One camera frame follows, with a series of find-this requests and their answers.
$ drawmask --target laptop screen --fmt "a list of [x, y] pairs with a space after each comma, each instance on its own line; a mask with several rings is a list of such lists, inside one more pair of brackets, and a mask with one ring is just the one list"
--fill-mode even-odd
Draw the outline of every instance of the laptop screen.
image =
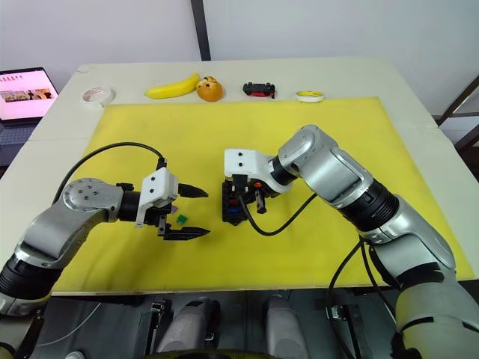
[[0, 120], [4, 125], [39, 121], [57, 96], [41, 67], [0, 71]]

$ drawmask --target black pole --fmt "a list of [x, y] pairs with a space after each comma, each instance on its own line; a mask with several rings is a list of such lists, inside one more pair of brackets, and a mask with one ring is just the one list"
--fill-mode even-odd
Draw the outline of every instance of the black pole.
[[207, 21], [204, 18], [203, 0], [191, 0], [191, 3], [201, 60], [211, 61], [210, 43], [208, 42]]

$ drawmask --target banana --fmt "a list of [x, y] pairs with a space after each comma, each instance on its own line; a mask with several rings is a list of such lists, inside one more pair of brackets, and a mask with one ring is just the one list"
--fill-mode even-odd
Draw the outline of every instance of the banana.
[[180, 82], [149, 88], [144, 92], [144, 94], [151, 99], [166, 99], [168, 97], [181, 96], [196, 89], [196, 84], [199, 81], [200, 76], [198, 73], [193, 73], [191, 77], [188, 77]]

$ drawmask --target laptop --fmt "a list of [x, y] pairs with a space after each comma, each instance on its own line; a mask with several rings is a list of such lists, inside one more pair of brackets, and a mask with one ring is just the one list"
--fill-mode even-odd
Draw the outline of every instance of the laptop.
[[45, 69], [0, 71], [0, 166], [8, 166], [58, 97]]

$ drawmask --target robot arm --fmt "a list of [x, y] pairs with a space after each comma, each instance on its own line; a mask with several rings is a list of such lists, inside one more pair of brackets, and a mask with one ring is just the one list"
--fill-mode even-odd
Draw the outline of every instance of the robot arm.
[[0, 273], [0, 358], [8, 352], [31, 354], [53, 285], [97, 224], [120, 220], [134, 221], [137, 227], [154, 225], [165, 240], [209, 233], [197, 227], [172, 230], [166, 222], [178, 195], [207, 197], [199, 188], [178, 183], [166, 167], [147, 176], [141, 192], [133, 189], [129, 183], [78, 179], [32, 221]]
[[[226, 150], [225, 176], [233, 179], [223, 185], [226, 221], [231, 222], [233, 213], [228, 211], [235, 209], [235, 196], [261, 189], [274, 197], [302, 178], [354, 224], [370, 245], [371, 259], [383, 280], [401, 291], [396, 307], [397, 358], [416, 352], [421, 356], [414, 358], [477, 357], [479, 306], [455, 279], [448, 243], [325, 132], [316, 126], [302, 127], [276, 157]], [[244, 219], [242, 213], [237, 215], [236, 224]]]

